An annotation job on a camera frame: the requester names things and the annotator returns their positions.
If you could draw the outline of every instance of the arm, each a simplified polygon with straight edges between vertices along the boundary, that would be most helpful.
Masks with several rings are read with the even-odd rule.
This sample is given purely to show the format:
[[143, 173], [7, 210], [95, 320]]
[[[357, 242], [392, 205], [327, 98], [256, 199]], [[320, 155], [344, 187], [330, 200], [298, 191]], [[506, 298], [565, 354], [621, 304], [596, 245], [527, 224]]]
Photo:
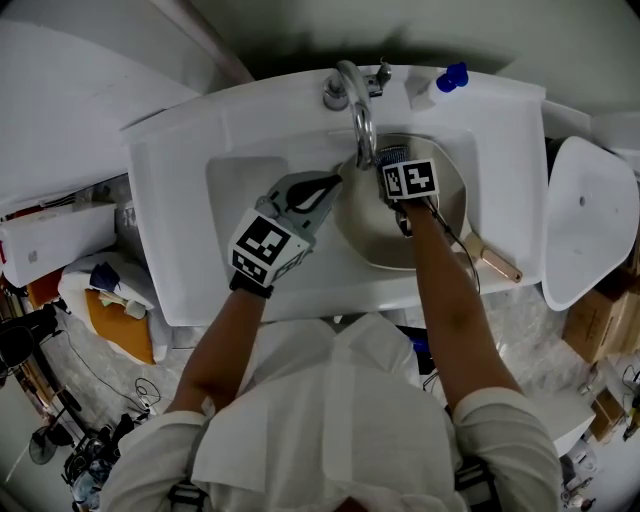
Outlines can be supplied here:
[[176, 397], [166, 412], [202, 413], [211, 397], [216, 411], [233, 402], [247, 368], [265, 299], [234, 291], [211, 324], [184, 369]]
[[418, 289], [429, 348], [452, 410], [490, 387], [520, 391], [496, 350], [484, 307], [425, 205], [403, 203], [413, 230]]

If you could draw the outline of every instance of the fan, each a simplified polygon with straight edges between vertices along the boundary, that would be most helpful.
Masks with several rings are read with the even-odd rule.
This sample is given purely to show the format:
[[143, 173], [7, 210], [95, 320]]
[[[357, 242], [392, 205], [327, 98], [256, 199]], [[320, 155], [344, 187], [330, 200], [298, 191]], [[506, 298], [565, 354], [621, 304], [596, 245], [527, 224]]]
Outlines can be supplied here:
[[29, 457], [31, 460], [43, 466], [49, 462], [56, 453], [58, 447], [47, 437], [49, 427], [41, 427], [31, 435], [29, 442]]

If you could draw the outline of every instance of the bottle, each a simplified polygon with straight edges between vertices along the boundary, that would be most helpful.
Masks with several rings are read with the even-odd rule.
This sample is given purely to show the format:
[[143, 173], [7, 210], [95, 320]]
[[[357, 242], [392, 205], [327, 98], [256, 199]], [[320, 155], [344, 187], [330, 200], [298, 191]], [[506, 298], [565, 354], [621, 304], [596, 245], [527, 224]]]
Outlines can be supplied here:
[[411, 110], [425, 110], [437, 103], [447, 101], [458, 87], [469, 83], [467, 65], [464, 62], [452, 64], [435, 80], [418, 90], [411, 100]]

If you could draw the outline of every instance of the faucet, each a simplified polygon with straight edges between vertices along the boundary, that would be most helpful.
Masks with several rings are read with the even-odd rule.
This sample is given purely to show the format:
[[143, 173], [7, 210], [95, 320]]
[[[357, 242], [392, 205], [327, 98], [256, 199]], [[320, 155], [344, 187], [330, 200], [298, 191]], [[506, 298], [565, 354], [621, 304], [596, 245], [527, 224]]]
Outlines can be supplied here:
[[375, 75], [363, 76], [353, 62], [341, 60], [325, 80], [322, 95], [330, 110], [339, 111], [351, 106], [358, 144], [356, 166], [365, 171], [376, 162], [376, 126], [370, 98], [382, 96], [384, 86], [391, 80], [391, 66], [384, 61], [380, 64]]

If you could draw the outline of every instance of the orange object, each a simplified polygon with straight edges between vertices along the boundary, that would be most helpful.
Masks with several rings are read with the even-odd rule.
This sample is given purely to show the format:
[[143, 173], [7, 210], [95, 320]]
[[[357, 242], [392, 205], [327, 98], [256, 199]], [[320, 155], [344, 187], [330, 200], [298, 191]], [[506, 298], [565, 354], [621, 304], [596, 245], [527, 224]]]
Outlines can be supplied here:
[[85, 290], [85, 297], [91, 324], [99, 336], [112, 341], [143, 363], [156, 364], [147, 316], [136, 320], [127, 315], [120, 304], [105, 307], [100, 301], [100, 292], [95, 290]]
[[58, 284], [60, 284], [63, 270], [62, 268], [54, 270], [27, 285], [29, 302], [31, 302], [33, 309], [40, 309], [45, 304], [58, 298]]

